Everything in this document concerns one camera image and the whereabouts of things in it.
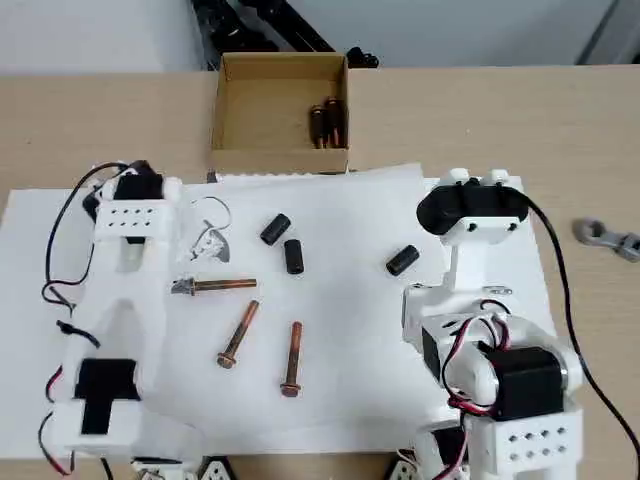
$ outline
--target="red and black wire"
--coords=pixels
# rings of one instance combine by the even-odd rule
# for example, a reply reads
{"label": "red and black wire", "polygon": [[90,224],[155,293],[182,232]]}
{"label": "red and black wire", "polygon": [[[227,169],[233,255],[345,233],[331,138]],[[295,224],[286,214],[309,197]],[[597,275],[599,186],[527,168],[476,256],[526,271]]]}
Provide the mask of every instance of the red and black wire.
{"label": "red and black wire", "polygon": [[[42,299],[45,302],[53,305],[60,305],[67,308],[69,310],[69,317],[73,315],[75,304],[69,301],[64,295],[62,295],[60,291],[56,288],[56,286],[58,285],[77,286],[83,283],[87,279],[87,276],[89,275],[89,269],[91,267],[91,260],[93,259],[93,246],[91,247],[91,253],[89,254],[87,267],[83,275],[78,280],[67,281],[67,280],[53,279],[51,274],[51,256],[52,256],[53,244],[54,244],[56,232],[58,231],[58,228],[60,226],[60,223],[62,222],[62,218],[64,217],[64,214],[66,213],[67,209],[71,205],[71,202],[73,201],[75,196],[78,194],[82,186],[85,184],[85,182],[89,180],[91,177],[93,177],[96,173],[102,170],[111,169],[111,168],[117,168],[120,172],[122,172],[127,168],[127,166],[125,164],[116,163],[116,162],[103,163],[101,165],[98,165],[97,167],[92,168],[78,181],[76,186],[73,188],[73,190],[65,200],[64,205],[58,212],[58,216],[56,217],[53,223],[53,227],[51,229],[51,233],[49,234],[49,239],[47,241],[47,249],[45,253],[45,283],[42,287],[40,294],[42,296]],[[61,320],[58,320],[56,322],[56,325],[58,325],[58,328],[60,328],[60,331],[63,334],[79,335],[83,338],[86,338],[87,341],[91,342],[91,344],[95,348],[100,348],[100,342],[91,333],[85,330],[82,330],[80,328],[77,328],[70,323],[63,322]],[[53,373],[53,375],[49,377],[49,380],[47,380],[47,383],[45,385],[45,397],[47,398],[47,401],[51,404],[55,403],[55,400],[51,395],[51,389],[53,388],[56,381],[62,376],[62,373],[63,373],[62,365],[60,365],[56,369],[56,371]],[[51,419],[52,416],[53,416],[53,412],[51,411],[47,415],[45,415],[45,417],[42,419],[42,422],[40,423],[40,427],[38,428],[38,446],[40,447],[40,450],[42,451],[42,455],[47,460],[49,465],[51,465],[51,467],[60,475],[66,477],[71,475],[75,470],[75,451],[71,452],[71,456],[69,458],[69,468],[65,468],[55,458],[53,458],[53,456],[49,453],[49,451],[45,447],[44,441],[43,441],[44,429],[47,425],[47,422]],[[105,458],[101,458],[100,462],[102,463],[107,479],[113,480],[113,474],[111,472],[111,468],[109,467],[109,463],[107,462],[107,460]]]}

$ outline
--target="white wall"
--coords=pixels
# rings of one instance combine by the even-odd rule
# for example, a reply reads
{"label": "white wall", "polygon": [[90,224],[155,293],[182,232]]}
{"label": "white wall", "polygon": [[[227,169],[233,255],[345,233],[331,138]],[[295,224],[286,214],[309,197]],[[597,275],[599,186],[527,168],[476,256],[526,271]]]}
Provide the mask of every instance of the white wall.
{"label": "white wall", "polygon": [[386,66],[571,64],[610,0],[289,0]]}
{"label": "white wall", "polygon": [[0,0],[0,73],[201,65],[187,0]]}
{"label": "white wall", "polygon": [[[571,64],[609,2],[290,0],[385,66]],[[0,0],[0,73],[197,69],[192,22],[188,0]]]}

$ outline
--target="white robotic arm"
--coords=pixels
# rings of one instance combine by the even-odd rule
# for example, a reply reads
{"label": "white robotic arm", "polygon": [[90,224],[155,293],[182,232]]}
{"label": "white robotic arm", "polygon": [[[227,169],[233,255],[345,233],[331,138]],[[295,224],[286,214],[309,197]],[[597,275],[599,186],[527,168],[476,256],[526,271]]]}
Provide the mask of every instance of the white robotic arm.
{"label": "white robotic arm", "polygon": [[508,183],[504,170],[482,180],[452,170],[418,207],[423,227],[452,247],[451,269],[440,286],[405,290],[403,338],[463,412],[458,424],[418,432],[426,480],[507,480],[533,470],[571,479],[582,457],[582,409],[571,398],[582,384],[578,356],[517,315],[508,286],[485,283],[488,249],[527,215],[502,188]]}
{"label": "white robotic arm", "polygon": [[162,360],[182,183],[153,171],[127,173],[100,189],[93,261],[73,326],[104,347],[106,332],[126,310],[142,332],[141,348],[135,358],[104,358],[86,338],[69,337],[52,438],[100,457],[197,464],[202,435],[145,401]]}

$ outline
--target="wooden table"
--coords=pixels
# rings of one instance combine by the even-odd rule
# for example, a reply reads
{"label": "wooden table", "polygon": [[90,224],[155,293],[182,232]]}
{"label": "wooden table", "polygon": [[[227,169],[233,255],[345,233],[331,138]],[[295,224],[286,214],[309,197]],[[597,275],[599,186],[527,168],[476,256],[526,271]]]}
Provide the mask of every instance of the wooden table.
{"label": "wooden table", "polygon": [[[601,386],[640,429],[636,350],[640,266],[584,247],[570,222],[585,215],[640,231],[640,69],[486,68],[350,73],[350,165],[420,161],[425,176],[465,166],[506,167],[554,222],[568,263],[574,315]],[[214,74],[0,79],[0,205],[11,188],[70,187],[91,163],[145,158],[165,173],[203,181]],[[556,325],[565,334],[555,261],[538,242]],[[583,479],[632,478],[630,443],[588,387]],[[378,479],[389,455],[232,459],[243,478]],[[126,466],[116,467],[126,478]],[[102,479],[95,461],[78,478]],[[41,461],[0,462],[0,477],[54,478]]]}

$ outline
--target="black cable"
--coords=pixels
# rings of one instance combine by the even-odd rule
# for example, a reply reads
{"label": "black cable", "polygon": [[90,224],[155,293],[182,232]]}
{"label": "black cable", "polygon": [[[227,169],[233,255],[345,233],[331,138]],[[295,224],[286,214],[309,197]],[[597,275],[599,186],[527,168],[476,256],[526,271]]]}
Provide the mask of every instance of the black cable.
{"label": "black cable", "polygon": [[509,310],[509,308],[504,303],[500,302],[499,300],[494,300],[493,298],[485,298],[484,300],[482,300],[480,302],[480,310],[486,310],[484,306],[487,304],[497,305],[504,310],[504,313],[506,313],[507,315],[511,315],[511,310]]}
{"label": "black cable", "polygon": [[[71,202],[73,201],[75,196],[78,194],[78,192],[80,191],[82,186],[85,184],[85,182],[87,180],[89,180],[91,177],[93,177],[96,173],[98,173],[98,172],[100,172],[102,170],[106,170],[108,168],[118,168],[118,169],[120,169],[120,171],[122,171],[122,170],[125,170],[127,168],[127,166],[125,164],[122,164],[122,163],[107,162],[107,163],[103,163],[101,165],[98,165],[97,167],[92,168],[86,174],[84,174],[84,176],[78,181],[76,186],[73,188],[73,190],[71,191],[71,193],[67,197],[67,200],[64,202],[64,205],[62,206],[62,208],[58,212],[58,216],[56,217],[55,221],[53,222],[53,227],[51,228],[51,233],[49,234],[49,240],[47,241],[47,250],[46,250],[46,253],[45,253],[45,268],[44,268],[45,286],[43,287],[42,297],[48,303],[54,303],[54,304],[58,304],[58,305],[67,306],[71,312],[73,312],[72,303],[69,302],[60,292],[58,292],[53,287],[53,284],[57,284],[57,283],[60,283],[62,285],[66,285],[66,283],[62,283],[62,281],[60,281],[60,280],[53,281],[52,278],[51,278],[51,253],[52,253],[52,250],[53,250],[53,242],[55,240],[56,233],[58,231],[58,227],[60,227],[60,222],[62,221],[62,217],[66,213],[67,209],[69,208],[69,205],[71,205]],[[83,279],[82,280],[84,280],[84,278],[86,278],[86,274],[87,273],[88,273],[88,268],[87,268],[87,272],[85,272],[85,275],[83,275]],[[49,291],[51,293],[53,293],[58,298],[57,301],[45,296],[44,291],[47,288],[49,289]]]}
{"label": "black cable", "polygon": [[109,466],[107,459],[101,457],[100,463],[102,464],[102,468],[104,468],[104,474],[107,476],[107,480],[113,480],[113,472],[111,471],[111,467]]}
{"label": "black cable", "polygon": [[573,349],[575,350],[576,354],[578,355],[578,358],[580,359],[580,364],[582,365],[584,376],[589,382],[589,385],[591,385],[591,388],[593,388],[594,392],[596,392],[596,395],[598,395],[598,397],[600,398],[602,403],[604,403],[604,405],[607,407],[609,412],[611,412],[611,414],[615,417],[618,423],[620,423],[620,426],[622,426],[622,429],[627,434],[627,437],[629,437],[629,440],[631,441],[633,448],[636,452],[636,479],[640,480],[640,442],[638,442],[638,437],[636,436],[635,432],[633,431],[633,429],[631,428],[627,420],[624,418],[624,416],[620,413],[620,411],[616,408],[613,402],[609,400],[609,398],[606,396],[604,391],[600,388],[595,378],[593,377],[591,370],[589,370],[589,366],[587,365],[587,362],[582,354],[582,349],[580,348],[580,343],[578,342],[578,337],[576,335],[575,327],[573,324],[573,316],[571,314],[571,290],[569,288],[569,276],[567,275],[567,268],[565,266],[564,255],[562,254],[562,248],[560,247],[560,241],[558,240],[558,235],[556,235],[556,231],[553,228],[553,225],[551,225],[551,222],[549,221],[545,213],[542,211],[540,207],[538,207],[538,205],[534,203],[533,200],[531,200],[524,193],[514,188],[511,188],[511,187],[503,187],[503,188],[506,191],[509,191],[509,193],[519,198],[520,200],[523,200],[527,203],[529,208],[531,208],[531,210],[533,210],[536,213],[536,215],[544,225],[545,229],[547,230],[549,237],[551,238],[551,243],[553,244],[553,249],[555,251],[556,260],[558,263],[558,270],[560,271],[560,280],[562,281],[562,290],[564,292],[564,313],[565,313],[565,319],[567,323],[567,330],[569,331],[569,338],[571,339],[571,345],[573,346]]}
{"label": "black cable", "polygon": [[89,340],[94,347],[100,348],[100,342],[98,341],[98,339],[93,335],[91,335],[86,330],[82,330],[81,328],[76,328],[70,323],[63,322],[62,320],[56,321],[56,325],[60,328],[60,331],[65,335],[79,335]]}
{"label": "black cable", "polygon": [[53,469],[56,472],[58,472],[60,475],[62,475],[63,477],[66,477],[66,476],[69,476],[75,470],[75,467],[76,467],[75,452],[71,452],[69,471],[66,471],[62,467],[62,465],[60,465],[56,461],[56,459],[53,458],[53,456],[49,453],[47,448],[44,446],[44,441],[42,440],[44,427],[47,425],[47,422],[49,421],[52,415],[53,415],[53,412],[49,412],[47,415],[45,415],[45,417],[42,419],[42,422],[40,423],[40,427],[38,428],[38,446],[40,447],[40,450],[42,451],[42,455],[44,455],[44,458],[47,460],[47,462],[49,462],[49,465],[51,465],[51,467],[53,467]]}

